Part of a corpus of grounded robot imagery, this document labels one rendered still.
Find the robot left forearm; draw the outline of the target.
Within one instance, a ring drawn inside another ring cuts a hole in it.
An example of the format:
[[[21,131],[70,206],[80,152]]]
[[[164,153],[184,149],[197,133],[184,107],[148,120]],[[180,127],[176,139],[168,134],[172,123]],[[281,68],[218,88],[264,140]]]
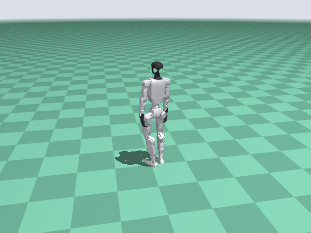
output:
[[[139,98],[139,102],[140,102],[140,107],[139,107],[139,116],[141,117],[141,114],[144,113],[144,109],[145,109],[145,104],[143,102],[143,97]]]

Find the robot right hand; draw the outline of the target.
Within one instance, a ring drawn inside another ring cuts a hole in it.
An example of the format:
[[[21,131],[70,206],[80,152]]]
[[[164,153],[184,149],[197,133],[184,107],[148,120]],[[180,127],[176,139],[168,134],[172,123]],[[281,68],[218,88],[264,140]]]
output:
[[[166,111],[165,111],[166,113],[168,112],[168,108],[166,109]],[[166,117],[164,118],[164,121],[163,122],[166,122],[167,121],[167,115],[166,115]]]

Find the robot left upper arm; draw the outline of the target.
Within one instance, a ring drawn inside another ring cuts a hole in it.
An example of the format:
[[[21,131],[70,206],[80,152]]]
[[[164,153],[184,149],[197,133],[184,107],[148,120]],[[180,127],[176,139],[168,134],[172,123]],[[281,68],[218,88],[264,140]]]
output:
[[[148,93],[148,87],[150,86],[151,80],[144,80],[142,81],[142,96],[143,102],[147,100],[147,93]]]

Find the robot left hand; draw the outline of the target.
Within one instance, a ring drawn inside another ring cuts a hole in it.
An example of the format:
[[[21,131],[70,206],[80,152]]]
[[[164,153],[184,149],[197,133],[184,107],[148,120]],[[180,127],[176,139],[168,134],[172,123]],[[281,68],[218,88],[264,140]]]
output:
[[[139,116],[139,118],[140,118],[140,121],[141,121],[141,123],[142,123],[142,126],[143,126],[143,127],[148,127],[148,126],[145,126],[145,122],[144,122],[144,119],[143,119],[143,118],[144,118],[144,113],[142,113],[142,114],[141,114],[141,117]]]

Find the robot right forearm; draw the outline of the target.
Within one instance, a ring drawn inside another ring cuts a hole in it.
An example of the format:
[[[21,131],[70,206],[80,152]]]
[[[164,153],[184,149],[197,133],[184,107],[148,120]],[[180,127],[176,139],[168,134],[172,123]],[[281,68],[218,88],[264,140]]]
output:
[[[166,111],[166,109],[168,108],[168,103],[169,103],[169,97],[163,100],[163,110]]]

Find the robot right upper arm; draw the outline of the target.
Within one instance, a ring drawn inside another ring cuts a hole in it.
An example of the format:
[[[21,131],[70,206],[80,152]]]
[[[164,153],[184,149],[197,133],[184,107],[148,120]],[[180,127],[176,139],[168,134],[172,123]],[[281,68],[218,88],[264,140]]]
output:
[[[165,88],[165,95],[164,95],[164,98],[168,98],[169,97],[169,91],[170,91],[170,79],[168,78],[165,78],[166,79],[166,88]]]

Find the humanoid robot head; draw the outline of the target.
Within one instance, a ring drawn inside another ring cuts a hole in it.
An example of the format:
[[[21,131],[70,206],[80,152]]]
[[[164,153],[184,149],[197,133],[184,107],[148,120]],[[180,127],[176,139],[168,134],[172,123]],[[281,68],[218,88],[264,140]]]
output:
[[[163,68],[163,64],[161,62],[156,61],[156,62],[153,62],[151,66],[152,66],[152,73],[155,74],[155,77],[153,79],[162,80],[162,78],[160,77],[159,70],[160,68]],[[153,68],[156,68],[157,72],[154,73]]]

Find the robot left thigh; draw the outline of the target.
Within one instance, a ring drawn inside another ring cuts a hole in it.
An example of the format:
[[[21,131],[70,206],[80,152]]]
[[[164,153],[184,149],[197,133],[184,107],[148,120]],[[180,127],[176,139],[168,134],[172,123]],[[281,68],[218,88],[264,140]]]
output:
[[[155,138],[151,136],[151,122],[153,120],[153,114],[151,112],[144,114],[144,122],[145,122],[145,126],[148,127],[143,127],[142,126],[142,132],[143,135],[145,137],[145,140],[147,141],[148,139],[151,139],[153,141],[153,144],[155,143]]]

